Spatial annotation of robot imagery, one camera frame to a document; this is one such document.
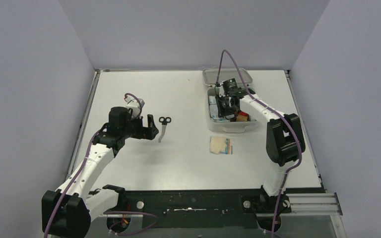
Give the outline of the white plastic bottle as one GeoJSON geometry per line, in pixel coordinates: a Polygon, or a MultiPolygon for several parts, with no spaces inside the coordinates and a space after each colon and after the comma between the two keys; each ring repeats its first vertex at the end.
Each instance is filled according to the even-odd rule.
{"type": "Polygon", "coordinates": [[[231,122],[229,119],[226,118],[218,118],[218,119],[211,119],[214,123],[228,123],[231,122]]]}

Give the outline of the black handled scissors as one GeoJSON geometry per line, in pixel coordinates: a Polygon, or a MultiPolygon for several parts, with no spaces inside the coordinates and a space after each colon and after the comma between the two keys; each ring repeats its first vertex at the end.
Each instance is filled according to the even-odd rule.
{"type": "Polygon", "coordinates": [[[165,135],[165,132],[166,132],[167,124],[169,124],[171,122],[171,120],[172,119],[170,117],[160,117],[159,118],[159,122],[162,124],[161,134],[158,138],[159,143],[161,143],[161,141],[165,135]]]}

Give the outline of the clear bag of wipes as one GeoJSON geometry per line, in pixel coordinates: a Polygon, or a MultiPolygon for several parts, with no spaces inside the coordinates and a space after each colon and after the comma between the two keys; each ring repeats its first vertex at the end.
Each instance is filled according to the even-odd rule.
{"type": "Polygon", "coordinates": [[[215,96],[208,96],[209,113],[212,119],[220,119],[218,105],[215,96]]]}

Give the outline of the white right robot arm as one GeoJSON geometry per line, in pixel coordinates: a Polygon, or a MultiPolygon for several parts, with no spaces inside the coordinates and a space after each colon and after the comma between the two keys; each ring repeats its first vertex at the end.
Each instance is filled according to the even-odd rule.
{"type": "Polygon", "coordinates": [[[266,153],[274,163],[272,173],[261,186],[266,195],[259,200],[265,212],[273,212],[279,207],[278,195],[284,192],[286,177],[305,151],[305,141],[300,118],[297,114],[280,112],[260,99],[248,87],[238,87],[235,79],[228,79],[221,86],[223,93],[216,90],[215,97],[219,115],[228,120],[236,120],[243,112],[254,118],[266,129],[266,153]]]}

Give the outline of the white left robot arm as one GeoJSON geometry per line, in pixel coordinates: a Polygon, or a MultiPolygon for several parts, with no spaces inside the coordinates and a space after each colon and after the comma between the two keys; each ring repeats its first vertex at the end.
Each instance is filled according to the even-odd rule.
{"type": "Polygon", "coordinates": [[[42,229],[44,237],[83,238],[91,222],[108,210],[116,214],[128,208],[123,187],[105,185],[90,195],[93,185],[104,168],[125,146],[126,140],[153,140],[159,133],[154,116],[133,118],[132,109],[113,107],[108,122],[92,136],[85,157],[74,172],[55,191],[42,197],[42,229]]]}

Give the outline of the brown bottle orange cap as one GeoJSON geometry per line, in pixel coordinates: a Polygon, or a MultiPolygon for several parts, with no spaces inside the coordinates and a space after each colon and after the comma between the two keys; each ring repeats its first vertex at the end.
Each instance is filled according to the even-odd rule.
{"type": "Polygon", "coordinates": [[[244,112],[240,112],[236,116],[236,121],[238,121],[238,122],[250,121],[250,116],[244,112]]]}

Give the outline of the beige gauze packet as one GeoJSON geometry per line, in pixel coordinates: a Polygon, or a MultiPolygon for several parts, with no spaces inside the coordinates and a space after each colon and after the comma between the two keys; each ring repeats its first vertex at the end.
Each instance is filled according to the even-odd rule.
{"type": "Polygon", "coordinates": [[[212,154],[233,154],[233,141],[231,138],[223,136],[212,136],[209,142],[209,151],[212,154]]]}

